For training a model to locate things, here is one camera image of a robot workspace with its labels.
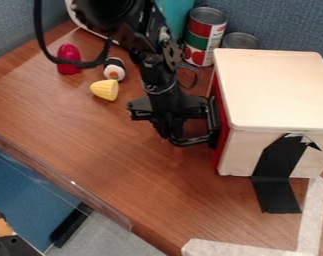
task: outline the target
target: fabric wall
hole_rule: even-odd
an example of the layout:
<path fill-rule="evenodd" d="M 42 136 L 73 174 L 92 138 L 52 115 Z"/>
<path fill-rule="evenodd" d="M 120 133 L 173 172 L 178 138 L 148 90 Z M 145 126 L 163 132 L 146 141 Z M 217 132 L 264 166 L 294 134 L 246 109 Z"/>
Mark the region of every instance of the fabric wall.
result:
<path fill-rule="evenodd" d="M 255 35 L 262 48 L 317 51 L 323 56 L 323 0 L 196 0 L 229 19 L 228 31 Z"/>
<path fill-rule="evenodd" d="M 44 0 L 43 3 L 47 28 L 67 18 L 63 0 Z M 0 0 L 0 56 L 32 38 L 33 0 Z"/>

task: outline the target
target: black cable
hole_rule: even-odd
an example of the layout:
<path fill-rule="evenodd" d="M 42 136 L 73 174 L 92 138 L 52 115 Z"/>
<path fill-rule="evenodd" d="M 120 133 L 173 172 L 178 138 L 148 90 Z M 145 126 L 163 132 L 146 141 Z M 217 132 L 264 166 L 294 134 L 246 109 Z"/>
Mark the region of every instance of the black cable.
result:
<path fill-rule="evenodd" d="M 112 43 L 112 38 L 109 36 L 105 42 L 104 49 L 98 55 L 98 57 L 89 62 L 83 61 L 68 61 L 60 58 L 54 57 L 50 54 L 47 50 L 46 42 L 43 37 L 43 26 L 42 26 L 42 0 L 34 0 L 34 29 L 37 41 L 43 53 L 46 55 L 47 59 L 55 64 L 72 64 L 75 65 L 77 68 L 94 68 L 98 65 L 101 65 L 105 62 L 108 57 L 109 49 Z"/>
<path fill-rule="evenodd" d="M 188 64 L 188 63 L 185 63 L 185 62 L 180 62 L 180 63 L 178 64 L 177 69 L 180 69 L 180 68 L 184 68 L 184 69 L 191 70 L 191 71 L 193 71 L 193 72 L 194 72 L 194 74 L 195 74 L 195 78 L 193 79 L 192 84 L 191 84 L 191 85 L 189 85 L 189 86 L 185 86 L 185 85 L 183 85 L 183 84 L 179 81 L 179 79 L 178 79 L 178 83 L 179 83 L 179 85 L 180 85 L 180 87 L 181 87 L 181 88 L 183 88 L 183 89 L 185 89 L 185 90 L 192 90 L 193 88 L 195 88 L 195 87 L 197 86 L 198 82 L 199 82 L 199 81 L 201 80 L 201 78 L 202 78 L 201 69 L 200 69 L 200 68 L 198 68 L 198 67 L 195 67 L 195 66 L 193 66 L 193 65 L 190 65 L 190 64 Z"/>

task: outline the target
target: white tape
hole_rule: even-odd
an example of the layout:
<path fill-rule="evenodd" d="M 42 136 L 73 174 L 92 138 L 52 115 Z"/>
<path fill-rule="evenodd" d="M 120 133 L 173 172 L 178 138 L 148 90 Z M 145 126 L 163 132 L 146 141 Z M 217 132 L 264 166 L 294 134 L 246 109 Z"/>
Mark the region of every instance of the white tape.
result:
<path fill-rule="evenodd" d="M 295 252 L 191 239 L 182 248 L 183 256 L 317 256 L 323 228 L 323 178 L 311 179 L 301 219 Z"/>
<path fill-rule="evenodd" d="M 296 251 L 318 255 L 323 229 L 323 178 L 311 179 L 307 191 Z"/>

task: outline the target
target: can label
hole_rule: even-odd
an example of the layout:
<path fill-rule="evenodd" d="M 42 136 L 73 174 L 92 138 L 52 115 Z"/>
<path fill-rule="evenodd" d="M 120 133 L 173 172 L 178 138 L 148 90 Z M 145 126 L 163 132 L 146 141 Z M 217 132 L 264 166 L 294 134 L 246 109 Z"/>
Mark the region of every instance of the can label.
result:
<path fill-rule="evenodd" d="M 185 38 L 185 60 L 198 66 L 212 65 L 213 50 L 220 46 L 225 27 L 226 22 L 209 25 L 190 19 Z"/>
<path fill-rule="evenodd" d="M 213 64 L 213 51 L 203 51 L 186 44 L 185 60 L 197 66 L 211 66 Z"/>

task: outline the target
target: white box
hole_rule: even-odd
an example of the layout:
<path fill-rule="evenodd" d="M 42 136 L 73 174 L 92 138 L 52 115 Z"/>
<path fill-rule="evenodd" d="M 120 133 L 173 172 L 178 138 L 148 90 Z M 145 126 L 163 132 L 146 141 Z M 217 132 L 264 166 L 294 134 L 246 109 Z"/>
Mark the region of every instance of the white box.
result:
<path fill-rule="evenodd" d="M 308 147 L 291 177 L 323 171 L 323 58 L 314 52 L 216 49 L 209 90 L 222 132 L 214 163 L 220 175 L 251 176 L 262 151 L 285 134 Z"/>

